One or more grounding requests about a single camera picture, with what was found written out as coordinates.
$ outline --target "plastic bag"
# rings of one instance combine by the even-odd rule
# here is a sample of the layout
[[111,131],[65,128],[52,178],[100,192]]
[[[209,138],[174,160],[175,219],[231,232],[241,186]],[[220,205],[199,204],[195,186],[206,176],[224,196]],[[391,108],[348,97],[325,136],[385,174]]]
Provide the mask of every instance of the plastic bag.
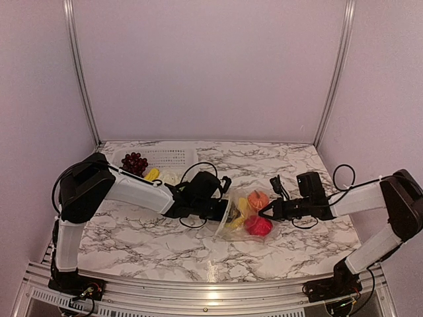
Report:
[[273,229],[273,223],[259,217],[258,212],[270,202],[268,190],[232,190],[228,208],[215,235],[228,241],[263,241]]

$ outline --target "vertical metal post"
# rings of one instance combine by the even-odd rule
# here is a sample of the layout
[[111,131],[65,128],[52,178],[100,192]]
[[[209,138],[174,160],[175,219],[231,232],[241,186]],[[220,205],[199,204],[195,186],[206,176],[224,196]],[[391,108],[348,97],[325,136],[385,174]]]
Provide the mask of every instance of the vertical metal post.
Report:
[[345,6],[344,22],[342,24],[338,56],[336,58],[335,70],[332,76],[332,81],[330,82],[330,88],[326,98],[325,107],[323,109],[319,127],[317,128],[315,140],[313,142],[314,146],[317,149],[319,148],[319,145],[321,144],[321,141],[323,139],[323,135],[325,134],[330,113],[332,112],[332,108],[336,98],[336,92],[338,91],[342,71],[344,70],[346,56],[348,54],[348,47],[350,45],[355,8],[356,0],[347,0]]
[[100,146],[101,140],[98,134],[97,126],[94,120],[93,109],[91,108],[90,98],[85,84],[84,73],[81,63],[81,54],[79,53],[77,30],[75,26],[75,17],[73,16],[73,1],[63,0],[65,9],[65,18],[67,23],[67,31],[69,33],[69,41],[71,44],[71,52],[73,58],[73,66],[77,74],[79,92],[81,93],[85,115],[87,117],[88,126],[95,142],[96,148]]

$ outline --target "marble tabletop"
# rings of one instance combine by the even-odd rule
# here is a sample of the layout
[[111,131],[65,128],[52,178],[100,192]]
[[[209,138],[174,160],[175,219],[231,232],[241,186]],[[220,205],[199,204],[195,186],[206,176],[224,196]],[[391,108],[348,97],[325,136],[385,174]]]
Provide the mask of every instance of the marble tabletop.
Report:
[[[332,182],[314,146],[285,143],[162,141],[108,142],[102,152],[142,146],[196,149],[199,161],[216,165],[231,188],[271,191],[279,174],[292,197],[299,197],[296,175],[319,172],[327,192]],[[304,219],[299,225],[310,225]],[[87,223],[79,267],[89,271],[166,281],[241,282],[287,279],[331,272],[333,265],[360,246],[349,216],[301,230],[274,223],[264,242],[229,242],[214,236],[218,223],[189,229],[177,219],[117,201],[104,201]]]

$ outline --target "red fruit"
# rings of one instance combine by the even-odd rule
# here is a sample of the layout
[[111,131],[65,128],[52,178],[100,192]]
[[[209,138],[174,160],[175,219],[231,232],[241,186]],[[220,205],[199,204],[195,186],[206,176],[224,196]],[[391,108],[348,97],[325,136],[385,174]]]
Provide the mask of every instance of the red fruit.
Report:
[[252,236],[266,236],[272,231],[270,220],[259,216],[251,216],[244,222],[245,230]]

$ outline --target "white plastic basket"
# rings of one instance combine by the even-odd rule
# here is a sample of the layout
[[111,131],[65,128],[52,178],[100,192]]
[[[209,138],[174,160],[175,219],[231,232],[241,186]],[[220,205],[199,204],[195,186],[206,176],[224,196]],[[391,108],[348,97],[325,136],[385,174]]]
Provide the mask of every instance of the white plastic basket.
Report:
[[[174,181],[179,182],[184,172],[192,165],[198,162],[197,151],[195,149],[172,149],[164,147],[128,147],[125,149],[117,150],[112,155],[112,164],[122,166],[122,159],[126,154],[132,152],[141,153],[141,157],[148,160],[149,166],[145,171],[146,175],[152,168],[158,168],[161,175],[166,172],[172,172],[177,178]],[[191,180],[197,173],[198,169],[193,168],[184,180]]]

